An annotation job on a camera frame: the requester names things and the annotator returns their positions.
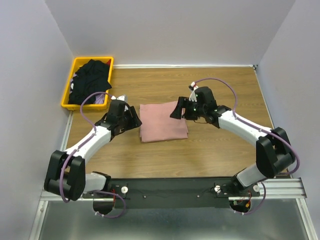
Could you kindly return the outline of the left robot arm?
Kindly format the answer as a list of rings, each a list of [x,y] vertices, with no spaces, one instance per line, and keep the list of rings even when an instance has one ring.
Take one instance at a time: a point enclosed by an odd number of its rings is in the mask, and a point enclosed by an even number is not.
[[[64,201],[76,201],[83,193],[89,192],[95,192],[101,198],[107,197],[111,191],[111,177],[101,172],[86,174],[86,165],[115,136],[138,128],[141,124],[134,106],[125,103],[120,107],[110,107],[77,144],[52,153],[44,190],[61,196]]]

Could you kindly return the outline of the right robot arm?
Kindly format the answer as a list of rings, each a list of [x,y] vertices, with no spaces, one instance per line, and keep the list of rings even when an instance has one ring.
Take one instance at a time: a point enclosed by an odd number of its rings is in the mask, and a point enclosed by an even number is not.
[[[206,123],[230,131],[255,147],[255,163],[236,173],[223,188],[236,196],[243,195],[248,187],[257,182],[282,174],[291,164],[299,163],[284,129],[258,125],[227,106],[217,105],[215,101],[193,101],[179,97],[170,117],[192,121],[204,118]]]

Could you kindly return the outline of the pink t shirt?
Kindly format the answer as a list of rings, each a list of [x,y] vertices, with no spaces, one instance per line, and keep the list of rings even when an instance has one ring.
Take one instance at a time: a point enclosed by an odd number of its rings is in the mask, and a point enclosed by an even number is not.
[[[177,106],[176,101],[141,104],[139,106],[140,138],[142,143],[181,140],[188,138],[186,121],[171,118],[170,115]]]

